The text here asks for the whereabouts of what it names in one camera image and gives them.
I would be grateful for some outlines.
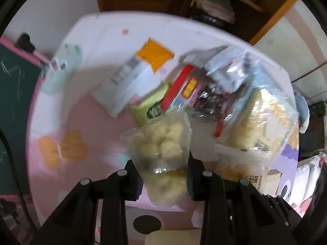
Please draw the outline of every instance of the packaged bread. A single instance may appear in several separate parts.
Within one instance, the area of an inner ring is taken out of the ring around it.
[[[252,80],[240,92],[225,118],[217,152],[233,164],[271,160],[297,124],[294,99],[288,97],[265,69],[256,65]]]
[[[191,136],[184,110],[172,110],[120,136],[151,202],[160,208],[172,207],[187,192]]]
[[[247,164],[230,164],[220,159],[214,170],[222,179],[229,181],[239,181],[247,179],[261,193],[263,193],[268,176],[269,167],[259,162],[249,162]]]
[[[144,88],[159,68],[174,54],[159,42],[149,38],[144,46],[115,71],[91,94],[116,118],[131,99]]]

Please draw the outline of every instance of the brown polka dot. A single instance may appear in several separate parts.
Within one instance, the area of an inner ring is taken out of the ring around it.
[[[144,215],[135,218],[133,226],[137,232],[148,235],[153,231],[160,230],[161,222],[154,216]]]
[[[55,170],[59,166],[57,144],[48,136],[39,139],[39,149],[43,155],[44,163],[49,170]]]
[[[88,147],[82,140],[79,130],[69,130],[60,143],[62,157],[68,162],[77,163],[87,159]]]
[[[268,45],[271,45],[274,43],[274,39],[273,38],[270,38],[269,40],[267,40],[267,44]]]

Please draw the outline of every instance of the clear plastic food package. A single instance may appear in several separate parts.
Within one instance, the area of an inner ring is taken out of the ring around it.
[[[210,82],[211,79],[205,75],[204,70],[186,65],[163,98],[162,110],[192,109],[197,98]]]
[[[249,54],[236,45],[223,45],[205,51],[188,54],[184,63],[192,64],[206,71],[225,93],[233,93],[246,81],[249,75]]]
[[[183,110],[172,110],[120,135],[140,173],[148,196],[160,208],[176,204],[187,192],[186,166],[192,129]]]
[[[225,118],[216,150],[233,164],[271,160],[297,124],[295,102],[259,62]]]
[[[239,181],[240,179],[248,179],[253,186],[264,192],[267,182],[269,167],[259,162],[249,162],[246,164],[230,164],[224,160],[220,160],[214,170],[222,179],[229,181]]]
[[[202,90],[197,98],[192,114],[197,117],[211,118],[215,121],[223,120],[228,106],[228,95],[223,92],[215,92],[210,85]]]
[[[130,111],[136,117],[140,127],[143,127],[150,119],[163,115],[164,112],[160,104],[170,87],[171,84],[166,81],[161,88],[156,90],[147,99],[143,100],[141,104],[130,105]]]

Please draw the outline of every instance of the packaged snack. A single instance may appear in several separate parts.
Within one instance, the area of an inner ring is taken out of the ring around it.
[[[225,118],[228,96],[223,92],[215,92],[214,88],[206,87],[196,100],[193,112],[198,117],[210,117],[215,121]]]
[[[140,105],[130,106],[131,112],[134,114],[141,127],[143,127],[150,119],[163,115],[164,112],[161,109],[160,104],[170,87],[171,84],[168,81],[165,81],[163,87],[145,99]]]
[[[162,110],[193,108],[197,98],[210,82],[204,70],[186,65],[163,98]]]
[[[222,179],[229,181],[239,181],[248,179],[253,186],[263,193],[267,182],[269,167],[259,162],[249,162],[247,164],[230,164],[220,160],[214,172]]]
[[[143,48],[120,67],[92,96],[116,118],[130,99],[174,54],[149,39]]]
[[[184,63],[203,68],[225,93],[237,91],[249,74],[248,53],[235,45],[190,53]]]
[[[169,208],[187,192],[186,166],[192,129],[183,110],[173,110],[120,138],[153,204]]]
[[[260,64],[225,118],[217,152],[231,163],[270,160],[297,124],[295,102]]]

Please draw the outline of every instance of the chalkboard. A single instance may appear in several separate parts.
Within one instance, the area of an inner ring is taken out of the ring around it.
[[[9,141],[18,179],[29,193],[26,169],[26,127],[40,68],[0,44],[0,127]],[[0,142],[0,195],[16,194],[9,160]]]

